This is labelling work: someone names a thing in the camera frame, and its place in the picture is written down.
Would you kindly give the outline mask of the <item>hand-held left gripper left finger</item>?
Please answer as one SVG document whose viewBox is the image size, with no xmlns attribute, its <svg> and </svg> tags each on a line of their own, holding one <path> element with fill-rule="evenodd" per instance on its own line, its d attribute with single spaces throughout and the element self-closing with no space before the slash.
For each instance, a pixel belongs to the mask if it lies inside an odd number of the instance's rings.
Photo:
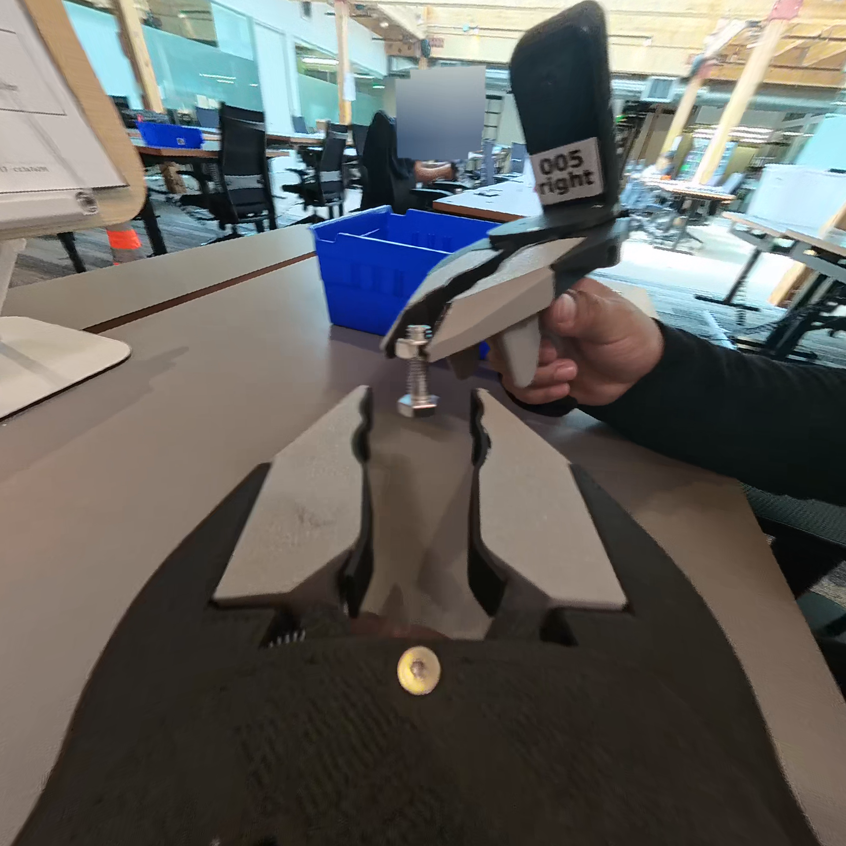
<svg viewBox="0 0 846 846">
<path fill-rule="evenodd" d="M 357 386 L 274 457 L 217 605 L 359 615 L 374 570 L 372 412 L 372 390 Z"/>
</svg>

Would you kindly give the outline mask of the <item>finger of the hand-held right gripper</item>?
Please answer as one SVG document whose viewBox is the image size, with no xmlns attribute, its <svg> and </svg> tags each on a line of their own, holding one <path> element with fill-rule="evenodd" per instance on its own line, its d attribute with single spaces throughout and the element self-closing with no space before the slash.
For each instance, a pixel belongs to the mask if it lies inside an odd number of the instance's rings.
<svg viewBox="0 0 846 846">
<path fill-rule="evenodd" d="M 449 303 L 491 275 L 501 262 L 501 249 L 491 245 L 470 245 L 441 260 L 428 272 L 394 319 L 382 339 L 382 353 L 386 357 L 397 356 L 396 343 L 406 337 L 408 326 L 426 325 L 435 329 Z"/>
<path fill-rule="evenodd" d="M 583 240 L 562 238 L 518 249 L 491 275 L 453 297 L 427 345 L 428 360 L 462 353 L 539 314 L 553 301 L 553 265 Z"/>
</svg>

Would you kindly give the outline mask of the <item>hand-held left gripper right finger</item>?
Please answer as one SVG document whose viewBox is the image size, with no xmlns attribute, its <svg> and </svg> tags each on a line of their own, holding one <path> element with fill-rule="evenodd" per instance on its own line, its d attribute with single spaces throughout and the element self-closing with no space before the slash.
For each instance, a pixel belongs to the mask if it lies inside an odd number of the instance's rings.
<svg viewBox="0 0 846 846">
<path fill-rule="evenodd" d="M 627 598 L 573 465 L 486 389 L 471 392 L 468 581 L 495 617 L 518 608 L 622 611 Z"/>
</svg>

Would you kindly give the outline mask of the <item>blue plastic bin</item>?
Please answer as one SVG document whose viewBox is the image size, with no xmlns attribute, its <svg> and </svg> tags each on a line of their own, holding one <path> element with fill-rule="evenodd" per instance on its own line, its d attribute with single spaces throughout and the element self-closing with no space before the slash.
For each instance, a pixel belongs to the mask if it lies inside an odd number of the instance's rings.
<svg viewBox="0 0 846 846">
<path fill-rule="evenodd" d="M 359 210 L 311 226 L 327 310 L 337 327 L 386 336 L 428 274 L 445 263 L 448 275 L 470 255 L 488 272 L 509 255 L 488 238 L 487 222 L 391 206 Z"/>
<path fill-rule="evenodd" d="M 137 121 L 144 146 L 169 150 L 199 150 L 204 145 L 201 129 L 180 124 Z"/>
</svg>

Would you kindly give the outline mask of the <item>steel hex bolt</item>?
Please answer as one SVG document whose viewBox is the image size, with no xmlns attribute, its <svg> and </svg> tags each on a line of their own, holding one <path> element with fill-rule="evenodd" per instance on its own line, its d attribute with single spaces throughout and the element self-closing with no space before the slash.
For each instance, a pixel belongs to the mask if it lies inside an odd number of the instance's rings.
<svg viewBox="0 0 846 846">
<path fill-rule="evenodd" d="M 433 416 L 438 408 L 439 397 L 431 392 L 428 362 L 424 357 L 415 357 L 407 362 L 406 392 L 396 403 L 401 416 L 418 419 Z"/>
</svg>

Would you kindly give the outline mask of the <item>person's right forearm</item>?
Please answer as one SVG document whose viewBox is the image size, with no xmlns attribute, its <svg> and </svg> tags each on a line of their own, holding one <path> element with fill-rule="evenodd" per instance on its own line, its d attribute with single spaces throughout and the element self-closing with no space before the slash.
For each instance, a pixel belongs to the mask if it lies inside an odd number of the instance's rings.
<svg viewBox="0 0 846 846">
<path fill-rule="evenodd" d="M 579 406 L 629 440 L 764 492 L 845 504 L 845 371 L 768 360 L 658 323 L 655 367 Z"/>
</svg>

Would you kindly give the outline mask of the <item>person's right hand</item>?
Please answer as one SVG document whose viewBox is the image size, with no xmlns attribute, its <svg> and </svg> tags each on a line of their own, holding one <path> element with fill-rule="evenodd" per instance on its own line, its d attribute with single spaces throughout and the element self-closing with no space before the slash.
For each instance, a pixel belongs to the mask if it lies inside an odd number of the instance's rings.
<svg viewBox="0 0 846 846">
<path fill-rule="evenodd" d="M 488 362 L 503 388 L 528 406 L 539 408 L 574 399 L 603 406 L 619 399 L 649 374 L 664 349 L 660 326 L 636 304 L 594 278 L 583 278 L 541 312 L 542 342 L 528 386 L 506 373 L 502 355 Z"/>
</svg>

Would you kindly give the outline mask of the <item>wooden edged office desk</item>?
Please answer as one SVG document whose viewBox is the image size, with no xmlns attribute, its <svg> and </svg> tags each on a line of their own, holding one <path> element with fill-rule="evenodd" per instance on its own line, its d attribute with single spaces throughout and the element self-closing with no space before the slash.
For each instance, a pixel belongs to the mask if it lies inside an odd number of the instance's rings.
<svg viewBox="0 0 846 846">
<path fill-rule="evenodd" d="M 731 222 L 731 234 L 751 245 L 753 252 L 723 297 L 710 299 L 698 295 L 698 301 L 733 308 L 742 313 L 759 312 L 759 306 L 743 304 L 739 296 L 759 259 L 770 255 L 788 257 L 811 272 L 810 280 L 803 283 L 790 300 L 790 307 L 784 313 L 785 318 L 815 310 L 816 303 L 835 283 L 844 284 L 843 230 L 828 227 L 822 234 L 817 234 L 814 229 L 791 227 L 788 223 L 736 212 L 725 212 L 724 219 Z"/>
<path fill-rule="evenodd" d="M 203 142 L 198 149 L 189 149 L 183 145 L 177 147 L 160 147 L 148 145 L 141 137 L 138 130 L 126 130 L 130 141 L 138 153 L 140 159 L 145 162 L 150 160 L 159 162 L 191 162 L 192 160 L 212 160 L 218 156 L 220 148 L 219 133 L 203 133 Z M 324 134 L 268 134 L 266 137 L 265 157 L 272 159 L 278 157 L 291 157 L 293 152 L 300 148 L 317 149 L 322 146 L 325 140 Z"/>
<path fill-rule="evenodd" d="M 510 223 L 542 213 L 534 185 L 524 180 L 462 191 L 435 200 L 435 212 L 493 223 Z"/>
</svg>

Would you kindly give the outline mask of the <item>black jacket on chair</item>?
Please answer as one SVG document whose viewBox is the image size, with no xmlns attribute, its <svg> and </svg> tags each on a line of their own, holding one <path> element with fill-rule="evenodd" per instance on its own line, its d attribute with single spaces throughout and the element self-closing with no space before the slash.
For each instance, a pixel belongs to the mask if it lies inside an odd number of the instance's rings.
<svg viewBox="0 0 846 846">
<path fill-rule="evenodd" d="M 416 163 L 397 155 L 394 119 L 378 111 L 371 120 L 360 159 L 362 196 L 360 209 L 389 206 L 405 214 L 411 204 L 411 192 L 417 187 Z"/>
</svg>

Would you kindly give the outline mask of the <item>white storage box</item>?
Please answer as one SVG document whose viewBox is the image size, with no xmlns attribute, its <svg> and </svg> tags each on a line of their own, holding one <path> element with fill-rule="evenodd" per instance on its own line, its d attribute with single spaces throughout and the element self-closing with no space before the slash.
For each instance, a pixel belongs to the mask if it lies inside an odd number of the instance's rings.
<svg viewBox="0 0 846 846">
<path fill-rule="evenodd" d="M 767 164 L 750 197 L 749 217 L 817 231 L 845 202 L 845 173 Z"/>
</svg>

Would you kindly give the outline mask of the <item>black mesh office chair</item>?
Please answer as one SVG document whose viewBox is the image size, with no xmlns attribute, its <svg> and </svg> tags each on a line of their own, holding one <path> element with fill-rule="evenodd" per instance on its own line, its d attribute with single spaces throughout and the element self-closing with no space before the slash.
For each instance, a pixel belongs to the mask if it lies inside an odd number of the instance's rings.
<svg viewBox="0 0 846 846">
<path fill-rule="evenodd" d="M 844 652 L 844 508 L 743 489 L 819 645 Z"/>
</svg>

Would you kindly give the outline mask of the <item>white metal stand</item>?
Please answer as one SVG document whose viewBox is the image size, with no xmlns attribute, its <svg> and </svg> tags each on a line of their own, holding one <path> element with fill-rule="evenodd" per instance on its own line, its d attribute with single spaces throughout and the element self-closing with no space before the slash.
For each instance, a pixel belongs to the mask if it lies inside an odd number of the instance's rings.
<svg viewBox="0 0 846 846">
<path fill-rule="evenodd" d="M 84 189 L 2 193 L 1 303 L 4 304 L 26 239 L 46 226 L 86 221 L 99 212 Z M 25 316 L 1 318 L 1 418 L 6 419 L 126 361 L 130 346 Z"/>
</svg>

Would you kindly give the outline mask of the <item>orange traffic cone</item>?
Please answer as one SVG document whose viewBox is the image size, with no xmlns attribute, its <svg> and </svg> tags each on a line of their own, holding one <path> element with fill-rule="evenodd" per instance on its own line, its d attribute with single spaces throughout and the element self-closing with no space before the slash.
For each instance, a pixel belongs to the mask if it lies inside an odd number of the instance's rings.
<svg viewBox="0 0 846 846">
<path fill-rule="evenodd" d="M 111 263 L 120 266 L 146 258 L 144 247 L 132 221 L 112 224 L 105 229 L 111 250 Z"/>
</svg>

